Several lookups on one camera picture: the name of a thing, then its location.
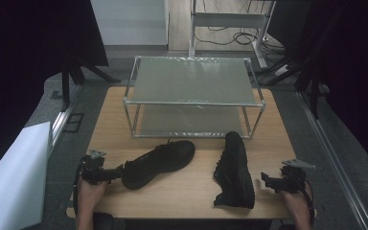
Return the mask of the black stand legs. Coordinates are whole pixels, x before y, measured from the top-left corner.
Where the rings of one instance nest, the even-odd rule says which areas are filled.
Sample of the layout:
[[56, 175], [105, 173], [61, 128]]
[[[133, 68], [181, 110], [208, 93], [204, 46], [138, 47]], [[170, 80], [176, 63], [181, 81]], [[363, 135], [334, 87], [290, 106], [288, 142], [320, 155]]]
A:
[[120, 82], [119, 79], [115, 79], [109, 76], [107, 73], [100, 70], [94, 64], [89, 63], [82, 58], [78, 57], [76, 59], [66, 60], [63, 64], [61, 72], [62, 112], [65, 112], [71, 104], [69, 79], [72, 79], [75, 85], [83, 85], [85, 82], [85, 76], [81, 70], [82, 67], [88, 69], [89, 71], [106, 81]]
[[295, 82], [294, 88], [297, 92], [303, 92], [308, 86], [310, 86], [310, 112], [314, 116], [314, 118], [317, 119], [318, 97], [320, 96], [320, 65], [318, 64], [320, 53], [320, 50], [314, 49], [304, 61], [294, 67], [291, 67], [284, 74], [275, 77], [273, 80], [262, 82], [261, 86], [274, 85], [280, 81], [285, 80], [288, 77], [291, 77], [296, 73], [299, 73], [300, 76]]

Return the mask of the black curtain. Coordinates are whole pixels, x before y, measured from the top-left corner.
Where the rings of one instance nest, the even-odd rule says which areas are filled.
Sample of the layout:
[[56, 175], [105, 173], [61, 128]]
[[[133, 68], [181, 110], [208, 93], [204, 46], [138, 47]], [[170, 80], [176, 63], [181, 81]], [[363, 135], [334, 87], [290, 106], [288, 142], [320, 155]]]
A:
[[0, 159], [45, 81], [83, 63], [107, 65], [91, 0], [0, 0]]
[[318, 76], [328, 104], [368, 153], [368, 0], [277, 0], [268, 33], [289, 58], [311, 61], [295, 88]]

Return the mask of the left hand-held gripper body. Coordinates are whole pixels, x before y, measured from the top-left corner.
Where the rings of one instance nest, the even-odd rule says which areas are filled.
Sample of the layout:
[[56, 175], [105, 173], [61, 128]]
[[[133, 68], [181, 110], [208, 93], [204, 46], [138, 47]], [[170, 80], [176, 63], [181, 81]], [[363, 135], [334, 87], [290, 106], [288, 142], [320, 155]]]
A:
[[104, 170], [105, 152], [92, 149], [82, 158], [80, 176], [91, 185], [111, 180], [111, 171]]

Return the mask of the two-tier metal shoe rack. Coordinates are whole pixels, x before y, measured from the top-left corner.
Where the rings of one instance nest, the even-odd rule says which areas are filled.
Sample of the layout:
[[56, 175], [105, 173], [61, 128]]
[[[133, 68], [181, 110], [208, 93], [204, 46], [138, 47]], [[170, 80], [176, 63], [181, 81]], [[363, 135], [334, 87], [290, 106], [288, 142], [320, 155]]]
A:
[[251, 138], [265, 111], [251, 60], [228, 57], [137, 57], [123, 105], [141, 138]]

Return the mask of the black sneaker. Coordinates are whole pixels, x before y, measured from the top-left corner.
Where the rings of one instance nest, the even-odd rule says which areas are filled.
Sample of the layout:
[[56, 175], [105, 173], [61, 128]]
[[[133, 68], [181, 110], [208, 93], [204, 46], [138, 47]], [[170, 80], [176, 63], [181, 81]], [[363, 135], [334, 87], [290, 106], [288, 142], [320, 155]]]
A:
[[171, 173], [186, 167], [194, 158], [195, 145], [189, 140], [159, 145], [132, 161], [126, 161], [122, 170], [122, 182], [130, 190], [138, 190], [149, 184], [161, 173]]
[[225, 135], [224, 151], [213, 177], [221, 187], [221, 193], [214, 200], [215, 206], [254, 208], [254, 186], [245, 146], [238, 132], [230, 131]]

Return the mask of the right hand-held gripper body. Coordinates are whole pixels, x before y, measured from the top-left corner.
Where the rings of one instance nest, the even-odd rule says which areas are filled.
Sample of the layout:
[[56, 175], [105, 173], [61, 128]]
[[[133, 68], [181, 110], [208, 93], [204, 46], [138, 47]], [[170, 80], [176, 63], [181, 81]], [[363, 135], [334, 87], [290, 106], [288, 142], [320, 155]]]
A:
[[306, 188], [306, 169], [315, 170], [316, 166], [299, 159], [290, 159], [282, 162], [282, 181], [280, 191], [292, 194], [303, 192]]

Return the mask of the aluminium floor rail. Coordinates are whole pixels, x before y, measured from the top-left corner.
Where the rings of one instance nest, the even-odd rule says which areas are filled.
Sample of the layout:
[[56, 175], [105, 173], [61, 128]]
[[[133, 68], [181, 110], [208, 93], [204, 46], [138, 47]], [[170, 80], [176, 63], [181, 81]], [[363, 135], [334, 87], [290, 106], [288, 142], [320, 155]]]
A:
[[368, 230], [368, 212], [367, 209], [359, 197], [357, 190], [350, 178], [350, 176], [344, 170], [339, 158], [336, 155], [334, 147], [329, 139], [329, 136], [322, 127], [320, 121], [314, 117], [311, 112], [309, 99], [301, 92], [297, 92], [298, 97], [305, 114], [310, 122], [310, 125], [315, 133], [322, 150], [333, 170], [333, 174], [344, 194], [355, 218], [361, 230]]
[[50, 150], [53, 150], [55, 148], [58, 142], [58, 138], [60, 134], [62, 133], [62, 131], [64, 130], [66, 122], [75, 107], [75, 104], [78, 100], [78, 96], [81, 92], [81, 89], [82, 89], [81, 85], [76, 85], [73, 88], [73, 90], [71, 91], [70, 103], [68, 107], [64, 111], [60, 111], [59, 114], [57, 115], [52, 125], [52, 141], [51, 141]]

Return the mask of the person's left hand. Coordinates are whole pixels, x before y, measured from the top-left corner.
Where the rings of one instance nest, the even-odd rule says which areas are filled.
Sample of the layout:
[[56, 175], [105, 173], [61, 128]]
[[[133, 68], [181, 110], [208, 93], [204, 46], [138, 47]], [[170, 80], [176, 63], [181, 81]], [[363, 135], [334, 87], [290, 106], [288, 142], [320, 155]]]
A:
[[99, 182], [96, 185], [89, 184], [79, 179], [78, 184], [78, 216], [92, 214], [96, 206], [102, 200], [108, 183]]

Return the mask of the white metal desk frame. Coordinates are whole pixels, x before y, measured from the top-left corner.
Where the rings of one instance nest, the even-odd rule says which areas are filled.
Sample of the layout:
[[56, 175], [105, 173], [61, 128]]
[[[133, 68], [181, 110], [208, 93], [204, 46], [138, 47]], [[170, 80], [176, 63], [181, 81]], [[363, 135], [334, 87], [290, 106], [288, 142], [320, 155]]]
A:
[[196, 27], [251, 28], [258, 31], [258, 38], [252, 42], [255, 56], [259, 62], [260, 68], [267, 69], [262, 45], [274, 6], [275, 1], [271, 1], [264, 14], [197, 12], [196, 0], [191, 0], [189, 56], [194, 57], [196, 53]]

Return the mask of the white foam board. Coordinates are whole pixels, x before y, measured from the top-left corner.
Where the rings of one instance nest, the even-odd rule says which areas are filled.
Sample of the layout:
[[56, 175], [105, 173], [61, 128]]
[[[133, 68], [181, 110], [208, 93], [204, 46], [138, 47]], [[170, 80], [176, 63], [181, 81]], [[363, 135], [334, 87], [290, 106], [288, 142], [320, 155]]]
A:
[[21, 130], [0, 160], [0, 230], [42, 222], [51, 125]]

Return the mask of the white partition panel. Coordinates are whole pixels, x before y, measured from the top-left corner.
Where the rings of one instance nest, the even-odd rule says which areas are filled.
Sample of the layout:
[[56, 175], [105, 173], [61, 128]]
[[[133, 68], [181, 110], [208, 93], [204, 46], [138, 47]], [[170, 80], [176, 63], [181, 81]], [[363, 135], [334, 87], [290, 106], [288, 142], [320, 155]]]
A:
[[166, 46], [168, 0], [91, 0], [103, 44]]

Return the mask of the person's right hand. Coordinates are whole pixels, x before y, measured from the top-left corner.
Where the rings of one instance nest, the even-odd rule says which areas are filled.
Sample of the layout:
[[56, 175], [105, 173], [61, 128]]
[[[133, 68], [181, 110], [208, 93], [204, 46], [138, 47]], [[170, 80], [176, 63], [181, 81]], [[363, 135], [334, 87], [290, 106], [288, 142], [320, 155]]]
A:
[[281, 191], [280, 196], [295, 222], [309, 222], [311, 220], [309, 204], [302, 192], [292, 194]]

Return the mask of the dark floor hatch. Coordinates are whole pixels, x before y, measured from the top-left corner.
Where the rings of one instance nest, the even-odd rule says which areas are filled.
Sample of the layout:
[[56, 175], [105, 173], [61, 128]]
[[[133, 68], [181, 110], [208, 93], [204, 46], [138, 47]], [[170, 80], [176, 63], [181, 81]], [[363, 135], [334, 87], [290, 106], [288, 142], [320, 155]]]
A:
[[72, 113], [68, 117], [63, 131], [65, 133], [78, 133], [82, 124], [83, 117], [83, 113]]

